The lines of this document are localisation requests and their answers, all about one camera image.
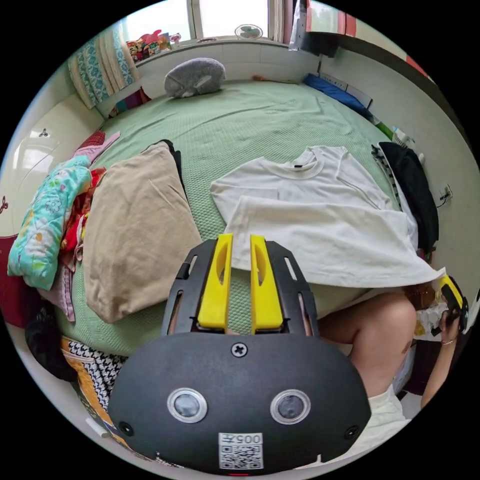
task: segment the bed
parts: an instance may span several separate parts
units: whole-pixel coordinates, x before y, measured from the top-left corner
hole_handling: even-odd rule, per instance
[[[102,130],[107,138],[121,135],[95,167],[108,168],[161,139],[173,142],[181,151],[183,181],[203,240],[216,238],[225,228],[210,195],[213,180],[260,156],[286,162],[313,145],[345,146],[398,209],[391,184],[371,154],[371,144],[387,137],[359,114],[303,84],[233,82],[214,94],[158,98],[109,119]],[[320,317],[363,293],[323,285],[313,285],[312,290]],[[86,305],[81,264],[73,275],[72,302],[76,322],[57,309],[59,329],[92,349],[128,357],[160,334],[164,303],[113,324],[100,320]],[[250,273],[233,271],[229,327],[248,334],[250,323]]]

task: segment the leg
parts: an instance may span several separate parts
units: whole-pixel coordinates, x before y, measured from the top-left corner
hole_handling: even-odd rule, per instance
[[[369,397],[384,393],[392,383],[412,342],[417,315],[409,300],[383,293],[318,321],[320,336],[353,345],[349,358]]]

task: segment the label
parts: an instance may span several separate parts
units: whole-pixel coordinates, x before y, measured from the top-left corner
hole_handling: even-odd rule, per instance
[[[225,470],[260,470],[264,467],[261,433],[219,433],[218,461]]]

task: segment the hand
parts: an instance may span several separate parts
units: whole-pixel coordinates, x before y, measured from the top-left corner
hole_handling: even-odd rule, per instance
[[[441,328],[441,341],[443,344],[447,344],[448,342],[454,341],[460,333],[459,330],[459,323],[460,317],[457,316],[455,320],[447,326],[447,317],[449,316],[449,311],[446,310],[441,314],[440,319],[440,328]]]

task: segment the gray cushion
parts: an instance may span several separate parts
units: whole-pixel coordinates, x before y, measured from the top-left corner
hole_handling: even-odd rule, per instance
[[[224,79],[225,67],[219,61],[193,58],[170,70],[165,76],[164,87],[169,97],[181,99],[217,92]]]

